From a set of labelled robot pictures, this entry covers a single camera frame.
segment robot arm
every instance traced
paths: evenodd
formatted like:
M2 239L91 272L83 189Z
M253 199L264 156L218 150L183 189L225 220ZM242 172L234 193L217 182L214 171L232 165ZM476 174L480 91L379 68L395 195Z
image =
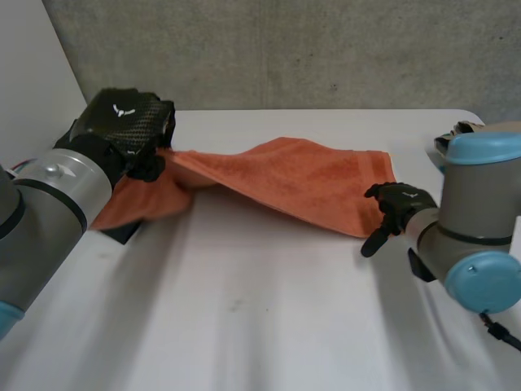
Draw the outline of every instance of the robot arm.
M0 339L24 317L127 174L156 180L175 126L172 102L103 90L67 143L11 181L0 167Z
M462 134L449 144L446 160L439 209L426 191L404 183L367 191L384 217L361 253L370 257L390 234L404 232L413 273L426 282L438 279L507 341L513 337L488 314L521 299L521 265L508 253L521 214L521 134Z

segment light blue cap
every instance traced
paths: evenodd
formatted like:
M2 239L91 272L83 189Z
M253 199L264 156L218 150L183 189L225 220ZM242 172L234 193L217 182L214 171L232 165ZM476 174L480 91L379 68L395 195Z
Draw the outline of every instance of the light blue cap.
M445 159L453 165L487 165L521 157L520 133L465 133L449 143Z
M0 301L0 340L25 316L24 311Z
M521 264L508 253L482 251L454 265L444 285L468 310L495 314L521 299Z

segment towel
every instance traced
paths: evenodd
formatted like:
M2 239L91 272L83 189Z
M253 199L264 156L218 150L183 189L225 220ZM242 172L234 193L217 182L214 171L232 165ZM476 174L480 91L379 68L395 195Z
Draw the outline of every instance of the towel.
M382 221L365 191L396 181L386 152L338 150L302 138L276 138L237 155L159 154L166 160L160 178L121 180L93 229L179 213L197 189L219 183L300 220L365 238Z

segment table surface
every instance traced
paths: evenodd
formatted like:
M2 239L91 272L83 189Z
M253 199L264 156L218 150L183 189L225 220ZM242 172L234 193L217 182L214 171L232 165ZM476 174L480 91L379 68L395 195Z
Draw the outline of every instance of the table surface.
M460 110L179 112L177 149L242 152L279 136L390 152L440 198L427 152ZM324 231L223 188L126 246L89 232L0 344L5 391L519 390L519 354L437 283L402 238L363 259ZM499 314L521 335L519 306Z

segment white wall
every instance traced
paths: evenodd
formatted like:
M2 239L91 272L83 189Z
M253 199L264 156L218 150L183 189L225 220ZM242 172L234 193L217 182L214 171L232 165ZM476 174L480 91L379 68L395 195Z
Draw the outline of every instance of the white wall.
M0 164L52 146L85 107L40 0L0 2Z

